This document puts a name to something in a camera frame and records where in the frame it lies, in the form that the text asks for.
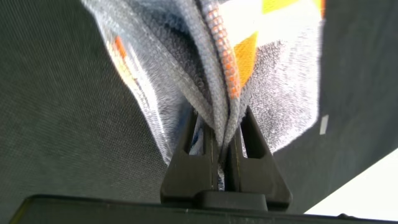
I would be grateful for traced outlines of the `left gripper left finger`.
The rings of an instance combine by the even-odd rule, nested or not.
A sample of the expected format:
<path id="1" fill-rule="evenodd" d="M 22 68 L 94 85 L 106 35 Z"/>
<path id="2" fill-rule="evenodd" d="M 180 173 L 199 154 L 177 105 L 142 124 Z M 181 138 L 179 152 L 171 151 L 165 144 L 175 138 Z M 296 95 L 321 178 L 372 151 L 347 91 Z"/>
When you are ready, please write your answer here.
<path id="1" fill-rule="evenodd" d="M 162 202 L 192 202 L 200 192 L 218 190 L 218 145 L 208 125 L 203 127 L 203 154 L 189 154 L 196 121 L 191 110 L 160 188 Z"/>

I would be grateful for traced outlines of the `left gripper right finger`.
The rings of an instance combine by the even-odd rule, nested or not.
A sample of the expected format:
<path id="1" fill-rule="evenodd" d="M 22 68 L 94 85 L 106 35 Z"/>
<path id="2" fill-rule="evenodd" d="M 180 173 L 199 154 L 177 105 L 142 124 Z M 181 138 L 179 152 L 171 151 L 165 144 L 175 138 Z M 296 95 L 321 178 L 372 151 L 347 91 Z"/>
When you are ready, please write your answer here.
<path id="1" fill-rule="evenodd" d="M 225 190 L 261 194 L 269 210 L 287 210 L 292 194 L 250 108 L 228 146 Z"/>

